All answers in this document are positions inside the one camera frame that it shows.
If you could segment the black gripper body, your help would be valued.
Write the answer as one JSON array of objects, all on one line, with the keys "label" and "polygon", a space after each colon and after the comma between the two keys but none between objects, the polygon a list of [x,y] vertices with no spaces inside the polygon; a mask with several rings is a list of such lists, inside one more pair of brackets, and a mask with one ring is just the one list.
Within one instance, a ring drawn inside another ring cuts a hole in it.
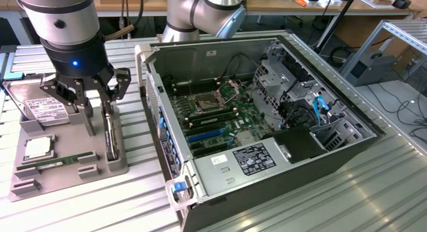
[{"label": "black gripper body", "polygon": [[108,61],[105,40],[101,33],[86,42],[74,45],[58,45],[42,39],[41,45],[60,75],[68,78],[85,78],[98,75],[104,80],[113,76],[113,67]]}]

